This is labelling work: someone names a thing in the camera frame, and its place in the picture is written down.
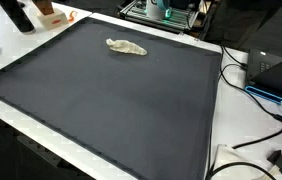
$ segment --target black mat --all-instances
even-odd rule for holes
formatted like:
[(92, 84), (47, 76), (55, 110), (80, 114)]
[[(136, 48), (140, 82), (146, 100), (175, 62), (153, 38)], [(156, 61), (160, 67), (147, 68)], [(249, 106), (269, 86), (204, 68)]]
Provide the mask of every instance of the black mat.
[[(146, 56), (111, 51), (125, 39)], [(203, 179), (220, 54), (84, 19), (0, 70), (0, 100), (140, 179)]]

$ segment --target laptop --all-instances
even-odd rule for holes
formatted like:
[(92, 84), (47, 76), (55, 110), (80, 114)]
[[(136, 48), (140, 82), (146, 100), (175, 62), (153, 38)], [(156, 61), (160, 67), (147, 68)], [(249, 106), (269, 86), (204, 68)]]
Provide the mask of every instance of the laptop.
[(245, 90), (277, 104), (282, 102), (282, 58), (251, 50)]

